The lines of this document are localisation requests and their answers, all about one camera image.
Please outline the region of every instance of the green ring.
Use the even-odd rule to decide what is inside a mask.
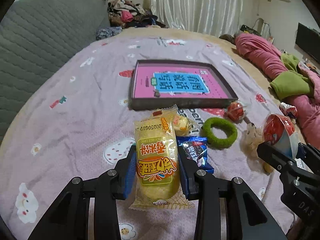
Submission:
[[[211,131],[212,127],[216,127],[223,130],[226,133],[227,138],[221,139],[216,137]],[[220,149],[229,148],[236,141],[238,136],[236,126],[230,121],[219,117],[209,118],[207,121],[204,122],[202,129],[208,138],[208,142],[212,144],[214,147]]]

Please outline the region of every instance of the television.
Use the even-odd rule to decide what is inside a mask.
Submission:
[[[320,33],[301,23],[298,25],[296,44],[320,64]]]

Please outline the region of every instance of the blue snack package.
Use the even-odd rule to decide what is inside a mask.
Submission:
[[[207,138],[199,136],[176,136],[177,145],[182,146],[187,158],[194,160],[201,170],[213,174],[214,168],[207,163]]]

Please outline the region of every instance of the curtain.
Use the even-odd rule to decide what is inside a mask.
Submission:
[[[238,32],[243,0],[150,0],[150,5],[170,28],[218,37]]]

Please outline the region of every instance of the headboard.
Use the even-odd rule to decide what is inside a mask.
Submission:
[[[109,27],[104,0],[17,0],[0,22],[0,143],[31,95]]]

